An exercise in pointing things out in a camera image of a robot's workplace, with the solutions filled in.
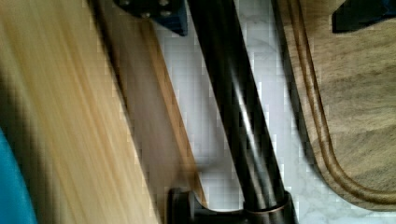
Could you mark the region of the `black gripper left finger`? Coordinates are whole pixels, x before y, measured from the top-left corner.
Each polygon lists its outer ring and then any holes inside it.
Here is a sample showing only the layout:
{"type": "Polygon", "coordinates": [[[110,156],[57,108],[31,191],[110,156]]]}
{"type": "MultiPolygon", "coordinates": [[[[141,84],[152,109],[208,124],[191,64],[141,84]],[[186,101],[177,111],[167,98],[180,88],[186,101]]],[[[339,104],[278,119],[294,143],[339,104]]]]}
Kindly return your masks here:
{"type": "Polygon", "coordinates": [[[169,31],[188,34],[185,0],[113,0],[113,2],[139,19],[151,19],[169,31]]]}

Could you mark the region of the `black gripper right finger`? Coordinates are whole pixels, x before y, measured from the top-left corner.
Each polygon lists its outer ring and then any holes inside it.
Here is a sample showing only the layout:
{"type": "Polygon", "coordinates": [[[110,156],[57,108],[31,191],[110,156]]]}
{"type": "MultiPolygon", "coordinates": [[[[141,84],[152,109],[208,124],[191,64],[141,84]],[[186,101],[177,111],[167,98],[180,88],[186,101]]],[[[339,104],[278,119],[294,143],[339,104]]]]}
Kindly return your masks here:
{"type": "Polygon", "coordinates": [[[355,32],[395,16],[396,0],[346,0],[332,14],[332,32],[355,32]]]}

